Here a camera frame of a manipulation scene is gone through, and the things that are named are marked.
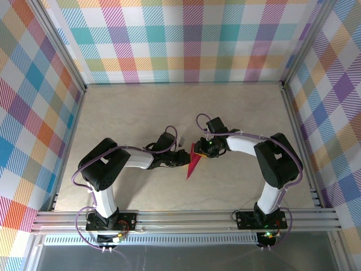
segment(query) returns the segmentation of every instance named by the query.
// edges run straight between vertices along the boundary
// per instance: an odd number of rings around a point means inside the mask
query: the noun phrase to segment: black bracket
[[[286,136],[277,133],[271,138],[285,146],[297,159],[301,168],[303,165]],[[266,182],[272,186],[281,189],[287,182],[293,181],[299,174],[296,163],[280,146],[272,141],[266,140],[254,146],[259,167]]]
[[[116,222],[111,227],[107,226],[104,221],[96,214],[89,213],[87,215],[86,231],[128,231],[126,224],[129,226],[129,231],[135,230],[137,224],[137,213],[121,213],[116,214]]]
[[[156,143],[150,143],[145,147],[149,151],[161,151],[169,148],[174,142],[174,135],[164,132],[159,137]],[[166,167],[174,168],[182,165],[187,165],[191,162],[191,155],[185,150],[178,151],[166,151],[160,154],[153,154],[153,162],[147,169],[153,169],[161,167],[161,164],[165,164]]]
[[[272,218],[260,224],[254,217],[253,211],[238,211],[236,214],[237,228],[239,230],[278,230],[287,229],[287,221],[284,212],[278,211]]]
[[[117,147],[117,143],[114,140],[111,138],[103,139],[80,161],[78,168],[81,168],[87,162],[115,147]],[[104,159],[108,161],[107,163],[98,160],[83,169],[81,172],[83,179],[90,182],[96,191],[105,190],[115,182],[129,157],[130,154],[127,151],[120,149],[115,150],[104,156]]]
[[[258,247],[267,247],[267,246],[274,246],[276,244],[277,241],[277,237],[273,236],[273,237],[268,237],[266,234],[264,233],[257,233],[257,240],[258,240]]]
[[[207,123],[207,127],[211,133],[235,133],[238,132],[238,129],[232,129],[228,131],[228,128],[225,127],[222,120],[219,117],[216,117]],[[194,145],[194,153],[205,155],[208,158],[217,158],[230,151],[230,148],[227,144],[226,135],[216,135],[212,139],[207,140],[204,137],[201,137]]]

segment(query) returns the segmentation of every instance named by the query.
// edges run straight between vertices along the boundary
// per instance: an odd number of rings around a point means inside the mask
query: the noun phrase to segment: black cable
[[[109,241],[112,241],[113,238],[117,238],[117,237],[118,237],[118,235],[114,235],[114,236],[110,237],[109,239],[103,240],[102,243],[107,243]]]
[[[149,143],[148,145],[146,145],[146,147],[143,147],[143,149],[145,149],[145,150],[147,150],[147,151],[151,151],[151,150],[152,150],[151,147],[153,147],[154,144],[155,144],[155,142]]]
[[[223,154],[225,154],[227,151],[224,150],[224,152],[222,152],[221,154],[219,154],[218,156],[222,156]]]
[[[234,221],[234,222],[237,222],[237,220],[235,220],[235,219],[233,218],[233,214],[234,214],[235,212],[240,212],[240,211],[239,211],[239,210],[234,210],[234,211],[232,212],[232,214],[231,214],[231,218],[233,219],[233,221]]]
[[[89,221],[88,220],[88,215],[89,215],[89,213],[95,213],[94,211],[88,211],[86,214],[85,214],[85,219],[86,219],[86,221]]]

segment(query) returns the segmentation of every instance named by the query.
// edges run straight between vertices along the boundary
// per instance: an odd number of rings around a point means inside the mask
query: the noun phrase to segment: red cloth
[[[199,154],[195,154],[194,153],[194,143],[192,143],[192,150],[191,150],[191,162],[188,165],[188,173],[187,173],[187,179],[190,177],[190,175],[192,174],[192,172],[194,171],[194,168],[196,167],[196,165],[198,164],[199,160],[201,159],[202,156],[200,156]]]

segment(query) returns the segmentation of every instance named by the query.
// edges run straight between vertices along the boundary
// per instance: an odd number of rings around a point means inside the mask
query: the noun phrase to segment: plaid wallpaper
[[[279,81],[322,0],[43,0],[88,83]]]
[[[327,205],[340,217],[361,270],[361,2],[339,0],[292,81]]]
[[[19,270],[81,92],[25,0],[0,1],[0,270]]]

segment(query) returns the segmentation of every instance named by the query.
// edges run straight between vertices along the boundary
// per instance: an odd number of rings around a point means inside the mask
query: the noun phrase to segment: aluminum rail
[[[264,230],[238,230],[236,222],[231,218],[233,210],[124,212],[138,213],[137,225],[132,234],[264,232]],[[292,231],[341,230],[340,222],[333,208],[291,209],[291,212],[293,216]],[[32,234],[74,234],[76,233],[75,215],[76,212],[39,212]],[[86,226],[85,215],[86,212],[83,212],[78,218],[78,226],[83,232],[85,232]],[[93,233],[110,234],[111,232],[97,231]]]

